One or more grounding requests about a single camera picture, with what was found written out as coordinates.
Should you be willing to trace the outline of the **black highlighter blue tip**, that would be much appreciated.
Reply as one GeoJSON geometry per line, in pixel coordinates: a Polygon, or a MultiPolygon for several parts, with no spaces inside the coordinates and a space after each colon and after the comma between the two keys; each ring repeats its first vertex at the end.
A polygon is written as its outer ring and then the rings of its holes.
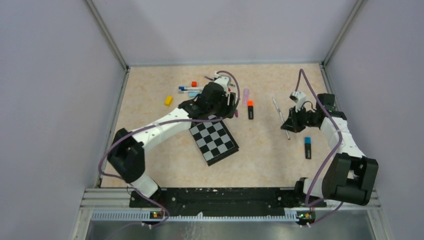
{"type": "Polygon", "coordinates": [[[312,159],[312,141],[308,136],[304,138],[304,153],[306,159],[312,159]]]}

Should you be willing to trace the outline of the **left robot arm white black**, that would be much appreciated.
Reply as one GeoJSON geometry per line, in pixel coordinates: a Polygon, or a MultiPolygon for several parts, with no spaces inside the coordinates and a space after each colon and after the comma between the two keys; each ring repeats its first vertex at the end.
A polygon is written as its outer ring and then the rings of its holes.
{"type": "Polygon", "coordinates": [[[118,173],[118,178],[138,190],[149,207],[160,202],[158,184],[146,173],[146,154],[170,137],[189,130],[194,123],[232,118],[238,105],[237,94],[215,82],[209,82],[195,98],[181,102],[162,118],[128,131],[120,129],[105,158],[118,173]]]}

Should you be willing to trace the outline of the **white marker magenta end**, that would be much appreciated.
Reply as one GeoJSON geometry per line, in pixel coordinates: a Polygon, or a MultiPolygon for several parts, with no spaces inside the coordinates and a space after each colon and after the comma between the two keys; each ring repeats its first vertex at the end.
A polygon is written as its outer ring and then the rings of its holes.
{"type": "MultiPolygon", "coordinates": [[[[272,97],[271,99],[272,99],[272,101],[273,101],[273,104],[274,104],[274,107],[275,107],[276,111],[277,111],[277,112],[278,112],[278,114],[279,114],[279,117],[280,117],[281,123],[282,123],[282,124],[284,124],[284,123],[285,123],[285,118],[284,118],[284,115],[283,115],[283,113],[282,113],[282,111],[281,111],[281,109],[280,109],[280,107],[279,107],[279,105],[278,105],[278,103],[277,103],[276,99],[275,99],[274,97],[272,97]]],[[[291,137],[290,137],[289,131],[288,131],[288,130],[285,130],[285,133],[286,133],[287,139],[288,139],[288,140],[291,140],[291,137]]]]}

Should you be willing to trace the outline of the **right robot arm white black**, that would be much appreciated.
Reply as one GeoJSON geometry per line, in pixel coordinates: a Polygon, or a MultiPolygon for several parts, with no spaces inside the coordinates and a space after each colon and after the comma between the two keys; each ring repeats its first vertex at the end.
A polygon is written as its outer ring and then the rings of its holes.
{"type": "Polygon", "coordinates": [[[357,146],[348,128],[347,117],[335,108],[335,96],[318,94],[316,109],[307,110],[307,96],[294,91],[290,99],[295,106],[289,109],[281,129],[299,133],[307,127],[316,127],[325,136],[331,151],[323,162],[329,163],[323,178],[316,175],[309,184],[293,192],[299,206],[312,206],[314,197],[366,206],[373,192],[379,165],[367,157],[357,146]]]}

